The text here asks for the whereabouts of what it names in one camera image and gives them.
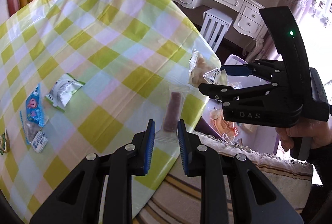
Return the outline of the person right hand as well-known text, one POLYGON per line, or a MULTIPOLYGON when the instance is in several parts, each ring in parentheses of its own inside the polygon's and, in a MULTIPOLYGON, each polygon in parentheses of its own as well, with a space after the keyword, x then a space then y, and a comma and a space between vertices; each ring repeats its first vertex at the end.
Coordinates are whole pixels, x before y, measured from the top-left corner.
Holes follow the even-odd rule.
POLYGON ((276 132, 285 152, 294 147, 294 139, 298 137, 310 137, 312 149, 327 146, 331 144, 331 115, 327 122, 301 118, 295 126, 288 129, 276 128, 276 132))

